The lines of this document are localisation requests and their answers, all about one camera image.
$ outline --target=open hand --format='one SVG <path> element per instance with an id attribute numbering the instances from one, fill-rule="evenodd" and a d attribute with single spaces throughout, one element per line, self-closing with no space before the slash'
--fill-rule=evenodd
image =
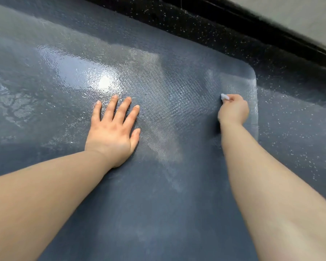
<path id="1" fill-rule="evenodd" d="M 222 125 L 239 124 L 242 125 L 249 115 L 248 102 L 239 94 L 227 94 L 229 100 L 223 100 L 223 105 L 217 115 Z"/>
<path id="2" fill-rule="evenodd" d="M 113 167 L 121 166 L 130 157 L 139 142 L 140 135 L 140 128 L 137 128 L 129 137 L 139 114 L 139 105 L 134 106 L 124 120 L 132 99 L 127 97 L 114 115 L 117 101 L 118 96 L 112 96 L 102 120 L 100 120 L 101 101 L 97 101 L 91 118 L 91 129 L 84 148 L 85 151 L 96 151 L 104 154 Z"/>

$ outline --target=black trim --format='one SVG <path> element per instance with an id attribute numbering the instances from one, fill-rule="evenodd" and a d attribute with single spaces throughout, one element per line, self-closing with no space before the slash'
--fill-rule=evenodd
<path id="1" fill-rule="evenodd" d="M 326 67 L 326 49 L 228 0 L 162 0 Z"/>

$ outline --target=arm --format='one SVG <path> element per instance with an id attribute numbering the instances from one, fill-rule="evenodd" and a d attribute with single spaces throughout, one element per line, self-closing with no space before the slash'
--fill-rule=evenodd
<path id="1" fill-rule="evenodd" d="M 242 126 L 248 104 L 219 111 L 233 195 L 261 260 L 326 260 L 326 200 L 266 152 Z"/>
<path id="2" fill-rule="evenodd" d="M 139 106 L 123 122 L 131 99 L 114 116 L 117 100 L 102 121 L 97 102 L 85 151 L 0 176 L 0 260 L 36 260 L 103 176 L 133 153 L 140 129 L 129 134 Z"/>

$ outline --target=white tissue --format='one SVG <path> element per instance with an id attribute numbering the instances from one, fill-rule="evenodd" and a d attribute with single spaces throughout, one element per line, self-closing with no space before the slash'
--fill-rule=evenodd
<path id="1" fill-rule="evenodd" d="M 221 100 L 229 100 L 229 97 L 226 94 L 221 93 Z"/>

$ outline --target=gray wall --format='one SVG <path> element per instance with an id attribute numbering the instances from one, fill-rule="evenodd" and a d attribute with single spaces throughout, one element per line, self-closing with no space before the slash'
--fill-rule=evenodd
<path id="1" fill-rule="evenodd" d="M 326 48 L 326 0 L 229 0 Z"/>

